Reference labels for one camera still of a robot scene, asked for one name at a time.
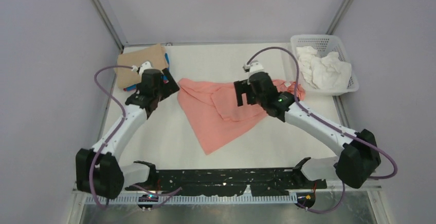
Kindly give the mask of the salmon pink t shirt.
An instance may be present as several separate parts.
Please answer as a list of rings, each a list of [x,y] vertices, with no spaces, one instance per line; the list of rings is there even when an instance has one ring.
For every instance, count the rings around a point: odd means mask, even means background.
[[[183,78],[178,84],[178,103],[206,155],[242,136],[267,117],[257,104],[244,101],[238,106],[233,83]]]

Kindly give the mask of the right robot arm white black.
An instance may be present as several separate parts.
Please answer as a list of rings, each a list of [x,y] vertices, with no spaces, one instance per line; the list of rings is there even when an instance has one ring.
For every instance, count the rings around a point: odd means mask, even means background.
[[[358,189],[380,165],[375,137],[370,131],[357,132],[324,120],[292,93],[279,92],[269,74],[255,73],[246,80],[235,81],[234,87],[238,106],[257,104],[269,116],[302,129],[334,152],[333,157],[302,159],[293,168],[296,186],[307,188],[316,180],[340,180]]]

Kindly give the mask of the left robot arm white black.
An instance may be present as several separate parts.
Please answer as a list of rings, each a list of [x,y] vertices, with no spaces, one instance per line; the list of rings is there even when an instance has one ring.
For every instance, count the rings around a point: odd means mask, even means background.
[[[134,93],[124,103],[114,96],[121,115],[116,123],[90,149],[76,154],[76,185],[81,192],[115,199],[125,188],[139,184],[145,190],[157,186],[156,166],[149,162],[134,161],[120,166],[120,157],[136,131],[148,120],[159,102],[179,91],[179,86],[168,68],[158,70],[148,66],[130,67],[141,77]]]

